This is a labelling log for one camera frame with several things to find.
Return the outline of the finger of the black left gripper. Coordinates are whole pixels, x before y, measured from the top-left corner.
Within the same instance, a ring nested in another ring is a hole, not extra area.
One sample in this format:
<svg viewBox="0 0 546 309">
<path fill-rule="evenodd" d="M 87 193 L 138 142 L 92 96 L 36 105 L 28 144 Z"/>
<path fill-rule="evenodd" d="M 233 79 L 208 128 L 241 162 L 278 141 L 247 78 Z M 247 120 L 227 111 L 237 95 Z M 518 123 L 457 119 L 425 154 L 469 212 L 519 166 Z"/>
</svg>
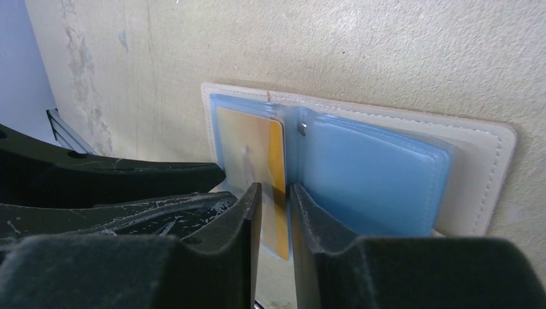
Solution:
<svg viewBox="0 0 546 309">
<path fill-rule="evenodd" d="M 40 234 L 174 235 L 201 229 L 237 201 L 229 192 L 168 196 L 89 209 L 1 205 L 1 249 Z"/>
<path fill-rule="evenodd" d="M 1 126 L 1 203 L 85 209 L 209 192 L 225 179 L 215 163 L 148 162 L 78 153 Z"/>
</svg>

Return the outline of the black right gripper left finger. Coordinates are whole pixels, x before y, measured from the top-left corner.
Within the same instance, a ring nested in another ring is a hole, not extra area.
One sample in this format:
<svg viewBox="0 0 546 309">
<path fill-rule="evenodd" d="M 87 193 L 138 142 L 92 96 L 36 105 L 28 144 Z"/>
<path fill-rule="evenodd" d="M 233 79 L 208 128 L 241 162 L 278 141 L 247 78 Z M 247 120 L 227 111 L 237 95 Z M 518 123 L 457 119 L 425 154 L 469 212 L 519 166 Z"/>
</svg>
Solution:
<svg viewBox="0 0 546 309">
<path fill-rule="evenodd" d="M 1 249 L 2 308 L 253 308 L 262 188 L 185 238 L 40 234 Z"/>
</svg>

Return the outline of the gold card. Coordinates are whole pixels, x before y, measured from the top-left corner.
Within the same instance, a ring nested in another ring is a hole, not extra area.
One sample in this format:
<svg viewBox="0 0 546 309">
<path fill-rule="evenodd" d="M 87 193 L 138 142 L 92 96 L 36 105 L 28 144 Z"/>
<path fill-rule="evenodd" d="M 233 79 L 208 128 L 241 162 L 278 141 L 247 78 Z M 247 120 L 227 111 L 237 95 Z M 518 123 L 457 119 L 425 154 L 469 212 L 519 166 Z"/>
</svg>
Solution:
<svg viewBox="0 0 546 309">
<path fill-rule="evenodd" d="M 243 192 L 252 183 L 261 184 L 261 244 L 279 258 L 289 260 L 282 123 L 217 107 L 216 128 L 216 150 L 226 172 L 226 186 Z"/>
</svg>

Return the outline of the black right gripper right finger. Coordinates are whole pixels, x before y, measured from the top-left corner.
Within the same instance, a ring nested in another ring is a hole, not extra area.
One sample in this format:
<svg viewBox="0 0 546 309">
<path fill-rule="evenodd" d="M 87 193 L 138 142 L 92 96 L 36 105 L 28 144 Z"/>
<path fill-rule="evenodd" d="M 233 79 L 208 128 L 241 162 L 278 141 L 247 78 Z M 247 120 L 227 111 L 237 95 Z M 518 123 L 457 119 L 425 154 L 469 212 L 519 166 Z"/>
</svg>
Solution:
<svg viewBox="0 0 546 309">
<path fill-rule="evenodd" d="M 299 308 L 544 308 L 529 260 L 501 238 L 368 237 L 290 188 Z"/>
</svg>

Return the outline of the beige card holder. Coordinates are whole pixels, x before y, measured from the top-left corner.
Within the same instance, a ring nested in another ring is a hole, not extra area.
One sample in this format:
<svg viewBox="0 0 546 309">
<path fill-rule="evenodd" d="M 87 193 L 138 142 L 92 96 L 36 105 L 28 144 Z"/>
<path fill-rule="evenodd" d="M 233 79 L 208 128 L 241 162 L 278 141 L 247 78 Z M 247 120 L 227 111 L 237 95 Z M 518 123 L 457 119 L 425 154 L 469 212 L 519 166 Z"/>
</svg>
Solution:
<svg viewBox="0 0 546 309">
<path fill-rule="evenodd" d="M 485 235 L 517 141 L 513 128 L 494 122 L 225 84 L 201 91 L 211 156 L 222 168 L 217 107 L 277 120 L 286 210 L 289 187 L 300 183 L 365 236 Z M 291 258 L 289 224 L 287 211 Z"/>
</svg>

